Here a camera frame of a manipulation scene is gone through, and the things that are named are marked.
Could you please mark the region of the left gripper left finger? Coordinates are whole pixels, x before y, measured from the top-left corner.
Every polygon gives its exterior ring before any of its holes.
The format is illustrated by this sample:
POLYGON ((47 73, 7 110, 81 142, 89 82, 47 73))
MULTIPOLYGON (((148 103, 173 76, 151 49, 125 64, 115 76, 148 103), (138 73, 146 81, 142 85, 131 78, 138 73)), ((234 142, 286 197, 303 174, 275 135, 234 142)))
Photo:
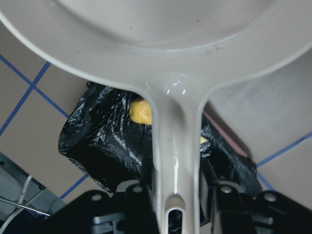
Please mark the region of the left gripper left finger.
POLYGON ((127 234, 157 234, 158 224, 151 199, 153 159, 142 159, 138 183, 125 192, 127 234))

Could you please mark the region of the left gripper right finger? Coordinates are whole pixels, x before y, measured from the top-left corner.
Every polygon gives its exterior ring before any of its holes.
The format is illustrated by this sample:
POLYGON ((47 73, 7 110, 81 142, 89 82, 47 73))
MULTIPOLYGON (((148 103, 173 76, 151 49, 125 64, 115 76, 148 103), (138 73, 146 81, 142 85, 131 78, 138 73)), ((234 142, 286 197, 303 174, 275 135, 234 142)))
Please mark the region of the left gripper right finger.
POLYGON ((251 215, 246 211, 235 183, 218 180, 209 160, 200 160, 208 189, 207 208, 212 234, 252 234, 251 215))

